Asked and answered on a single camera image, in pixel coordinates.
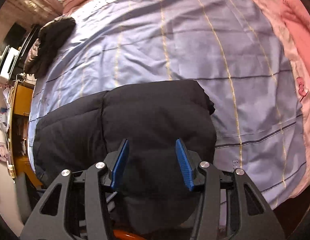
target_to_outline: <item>silver screw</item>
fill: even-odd
[[[103,162],[99,162],[99,163],[96,163],[96,168],[97,169],[102,169],[102,168],[104,168],[105,167],[105,163],[103,163]]]
[[[245,173],[244,170],[242,170],[242,169],[236,169],[235,172],[236,172],[237,175],[240,175],[240,176],[244,175],[244,173]]]
[[[199,164],[202,168],[208,168],[209,167],[209,163],[208,162],[201,162]]]
[[[63,175],[64,177],[68,176],[70,174],[70,170],[63,170],[61,172],[61,175]]]

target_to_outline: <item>bed sheet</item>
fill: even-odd
[[[292,68],[252,0],[89,0],[48,74],[29,124],[75,99],[117,86],[194,79],[215,103],[214,165],[243,168],[272,208],[306,169]]]

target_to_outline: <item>folded black garment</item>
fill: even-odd
[[[65,43],[76,25],[72,17],[60,16],[48,22],[38,33],[38,38],[28,52],[23,71],[44,77],[58,49]]]
[[[49,185],[64,169],[85,170],[130,143],[116,210],[140,234],[183,223],[198,195],[185,187],[175,154],[187,149],[213,162],[214,104],[196,81],[133,84],[79,98],[37,124],[33,153],[37,177]]]

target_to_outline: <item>blue gripper pad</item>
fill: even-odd
[[[193,182],[193,172],[191,165],[187,159],[185,149],[181,140],[176,140],[175,145],[176,155],[178,159],[179,166],[181,168],[182,176],[184,179],[185,186],[190,190],[193,191],[194,189],[194,182]]]
[[[122,180],[122,175],[124,173],[124,169],[127,163],[128,154],[129,154],[129,143],[128,143],[128,140],[126,140],[120,149],[120,154],[113,168],[112,182],[110,184],[110,187],[113,190],[115,190],[119,186]]]

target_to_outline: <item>wooden desk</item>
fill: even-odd
[[[24,172],[35,187],[42,183],[36,178],[28,159],[28,118],[33,90],[16,81],[10,97],[10,114],[8,129],[8,150],[11,154],[11,164],[16,176]]]

